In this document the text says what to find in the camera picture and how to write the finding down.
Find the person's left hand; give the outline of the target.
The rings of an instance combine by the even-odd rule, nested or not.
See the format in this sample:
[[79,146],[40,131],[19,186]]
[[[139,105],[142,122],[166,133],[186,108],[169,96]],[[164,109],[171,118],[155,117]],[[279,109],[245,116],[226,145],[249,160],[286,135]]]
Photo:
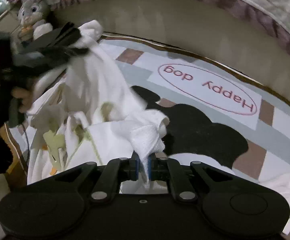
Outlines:
[[31,108],[33,99],[31,91],[23,88],[15,88],[12,90],[12,96],[16,99],[20,99],[21,101],[21,104],[18,107],[19,113],[25,113]]

